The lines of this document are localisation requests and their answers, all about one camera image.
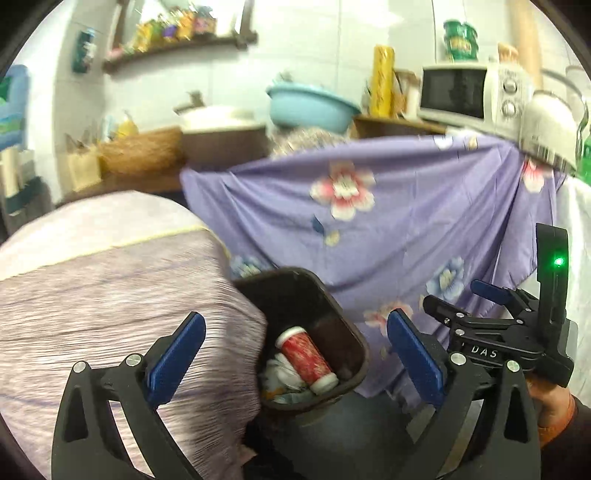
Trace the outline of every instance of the purple floral cloth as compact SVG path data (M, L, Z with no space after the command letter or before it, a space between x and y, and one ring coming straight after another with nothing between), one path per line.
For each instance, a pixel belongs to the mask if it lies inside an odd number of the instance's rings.
M476 314L480 278L514 288L535 268L535 224L554 223L562 176L491 137L364 140L223 173L184 170L190 209L232 255L238 275L279 266L315 272L366 336L371 367L358 391L416 390L385 336L402 308L446 342L423 311L436 295Z

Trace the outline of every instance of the human hand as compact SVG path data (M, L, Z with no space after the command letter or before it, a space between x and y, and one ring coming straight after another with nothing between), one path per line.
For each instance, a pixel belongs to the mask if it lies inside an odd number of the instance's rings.
M561 423L569 413L570 390L554 385L534 374L528 374L525 380L531 397L542 403L538 425L548 428Z

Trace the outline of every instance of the electric kettle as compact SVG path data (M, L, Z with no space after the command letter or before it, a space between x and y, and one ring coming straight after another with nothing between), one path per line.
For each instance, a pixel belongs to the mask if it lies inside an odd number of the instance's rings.
M572 174L577 171L583 152L583 130L589 120L587 102L567 77L546 69L541 72L577 93L584 106L583 119L577 125L564 100L552 92L536 90L521 117L519 148L556 170Z

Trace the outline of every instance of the yellow roll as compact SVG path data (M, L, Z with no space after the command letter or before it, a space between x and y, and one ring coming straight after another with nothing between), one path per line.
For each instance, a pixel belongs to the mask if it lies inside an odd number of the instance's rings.
M382 118L390 116L392 105L392 71L394 49L384 45L374 47L374 74L372 76L369 114Z

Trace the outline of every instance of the blue gripper pad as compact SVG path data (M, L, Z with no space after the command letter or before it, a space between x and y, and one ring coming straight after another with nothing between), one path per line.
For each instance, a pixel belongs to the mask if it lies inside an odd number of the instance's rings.
M472 280L470 283L470 290L479 297L490 300L497 305L506 305L511 299L511 294L508 290L495 287L482 280Z
M443 373L418 337L418 330L414 325L409 325L396 310L388 315L386 327L388 340L400 357L421 399L439 408L445 400Z
M205 340L205 319L196 313L177 335L147 379L148 404L152 408L172 400L181 380Z

